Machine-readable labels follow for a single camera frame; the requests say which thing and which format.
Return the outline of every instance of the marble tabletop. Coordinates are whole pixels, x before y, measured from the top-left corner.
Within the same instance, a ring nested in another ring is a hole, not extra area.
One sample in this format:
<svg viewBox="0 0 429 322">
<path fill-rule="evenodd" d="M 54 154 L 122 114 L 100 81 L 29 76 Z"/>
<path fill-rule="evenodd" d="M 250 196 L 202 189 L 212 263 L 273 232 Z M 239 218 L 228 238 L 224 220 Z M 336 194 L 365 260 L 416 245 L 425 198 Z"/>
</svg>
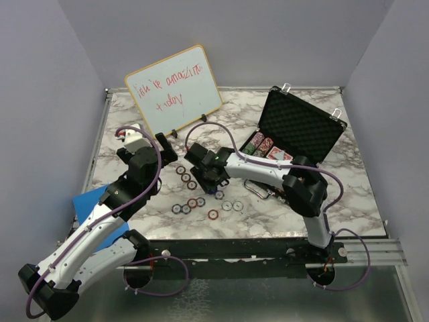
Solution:
<svg viewBox="0 0 429 322">
<path fill-rule="evenodd" d="M 365 172 L 355 137 L 341 95 L 337 90 L 291 91 L 301 99 L 332 113 L 335 108 L 343 110 L 341 119 L 349 126 L 328 154 L 321 168 L 337 175 L 345 186 L 344 197 L 328 212 L 332 230 L 349 228 L 360 235 L 385 236 L 377 205 Z M 261 91 L 221 91 L 224 105 L 208 116 L 209 121 L 226 125 L 240 146 L 256 129 L 267 92 Z M 95 165 L 93 188 L 115 181 L 127 170 L 115 152 L 122 146 L 114 137 L 115 130 L 122 125 L 142 124 L 144 121 L 129 93 L 115 93 L 104 129 L 100 152 Z M 179 160 L 165 167 L 161 172 L 163 182 L 160 193 L 151 198 L 147 205 L 130 220 L 130 229 L 136 229 L 148 239 L 194 239 L 194 238 L 246 238 L 246 237 L 305 237 L 307 232 L 301 216 L 276 198 L 261 200 L 243 188 L 243 181 L 232 179 L 224 189 L 222 201 L 213 196 L 204 195 L 200 187 L 194 191 L 176 174 L 176 167 L 183 165 L 187 172 L 191 164 L 183 159 L 185 154 L 184 138 L 192 125 L 178 131 L 178 138 L 169 136 Z M 217 151 L 221 146 L 230 147 L 227 134 L 214 125 L 196 129 L 190 144 L 198 142 L 209 150 Z M 335 181 L 327 178 L 328 199 L 339 193 Z M 204 197 L 206 205 L 196 208 L 188 215 L 175 215 L 172 205 L 185 204 L 189 198 Z M 241 201 L 241 212 L 223 211 L 223 201 Z M 207 217 L 208 210 L 219 212 L 217 220 Z"/>
</svg>

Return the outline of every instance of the handwriting on whiteboard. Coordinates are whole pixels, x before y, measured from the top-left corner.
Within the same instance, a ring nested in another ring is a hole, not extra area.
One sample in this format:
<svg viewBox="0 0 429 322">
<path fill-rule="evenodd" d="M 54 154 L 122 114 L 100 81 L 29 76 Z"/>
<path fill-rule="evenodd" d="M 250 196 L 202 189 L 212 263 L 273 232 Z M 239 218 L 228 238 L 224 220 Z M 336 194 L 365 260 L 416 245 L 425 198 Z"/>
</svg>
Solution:
<svg viewBox="0 0 429 322">
<path fill-rule="evenodd" d="M 182 69 L 179 72 L 175 72 L 172 76 L 166 78 L 166 85 L 171 86 L 176 84 L 179 81 L 184 81 L 187 78 L 198 76 L 201 73 L 202 67 L 200 63 Z M 142 99 L 149 95 L 149 92 L 153 89 L 163 89 L 163 84 L 158 80 L 147 80 L 145 84 L 133 84 L 135 91 L 138 93 L 139 98 Z M 181 105 L 183 107 L 183 97 L 182 94 L 171 96 L 171 94 L 167 94 L 166 100 L 164 102 L 156 103 L 156 109 L 159 111 L 163 111 L 163 108 L 171 107 L 174 105 Z"/>
</svg>

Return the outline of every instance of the gray wall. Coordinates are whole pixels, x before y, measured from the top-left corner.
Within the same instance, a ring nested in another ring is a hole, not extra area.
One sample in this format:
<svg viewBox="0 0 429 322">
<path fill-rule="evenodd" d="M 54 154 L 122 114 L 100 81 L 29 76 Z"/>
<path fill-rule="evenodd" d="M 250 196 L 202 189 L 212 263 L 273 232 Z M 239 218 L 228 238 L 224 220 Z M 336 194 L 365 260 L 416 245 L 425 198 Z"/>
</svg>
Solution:
<svg viewBox="0 0 429 322">
<path fill-rule="evenodd" d="M 381 215 L 429 321 L 429 1 L 396 0 L 345 89 Z"/>
<path fill-rule="evenodd" d="M 70 228 L 105 93 L 56 0 L 2 1 L 0 44 L 0 319 L 28 321 L 17 272 Z"/>
<path fill-rule="evenodd" d="M 59 2 L 112 88 L 198 43 L 221 86 L 344 86 L 393 0 Z"/>
</svg>

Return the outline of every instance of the blue folder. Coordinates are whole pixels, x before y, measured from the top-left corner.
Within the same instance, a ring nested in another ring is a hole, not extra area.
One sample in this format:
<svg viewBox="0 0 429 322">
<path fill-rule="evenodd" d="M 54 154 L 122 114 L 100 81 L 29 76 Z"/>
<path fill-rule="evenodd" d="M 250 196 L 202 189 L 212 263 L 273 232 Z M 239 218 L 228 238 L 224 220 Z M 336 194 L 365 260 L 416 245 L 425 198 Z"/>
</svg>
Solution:
<svg viewBox="0 0 429 322">
<path fill-rule="evenodd" d="M 98 203 L 99 198 L 106 191 L 106 188 L 107 185 L 89 191 L 82 195 L 75 196 L 73 198 L 74 210 L 76 211 L 76 216 L 78 217 L 78 222 L 80 225 L 85 221 L 85 219 L 94 209 L 94 206 Z M 121 236 L 127 230 L 129 230 L 129 226 L 127 223 L 124 223 L 120 228 L 116 229 L 109 237 L 107 237 L 95 251 L 97 252 L 99 250 L 102 250 L 103 248 L 109 247 L 119 236 Z"/>
</svg>

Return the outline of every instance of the gray floor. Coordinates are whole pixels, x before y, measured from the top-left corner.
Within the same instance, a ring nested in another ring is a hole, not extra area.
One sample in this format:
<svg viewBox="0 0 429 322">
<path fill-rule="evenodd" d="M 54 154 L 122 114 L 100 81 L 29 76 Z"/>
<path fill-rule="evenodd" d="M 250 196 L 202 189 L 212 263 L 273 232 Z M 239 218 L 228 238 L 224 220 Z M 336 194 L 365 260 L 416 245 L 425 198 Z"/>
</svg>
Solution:
<svg viewBox="0 0 429 322">
<path fill-rule="evenodd" d="M 332 285 L 358 280 L 363 268 L 337 268 Z M 155 281 L 168 292 L 180 281 Z M 182 294 L 154 298 L 124 291 L 122 270 L 93 285 L 61 322 L 406 322 L 411 321 L 394 266 L 372 267 L 369 279 L 352 291 L 326 292 L 306 279 L 192 280 Z"/>
</svg>

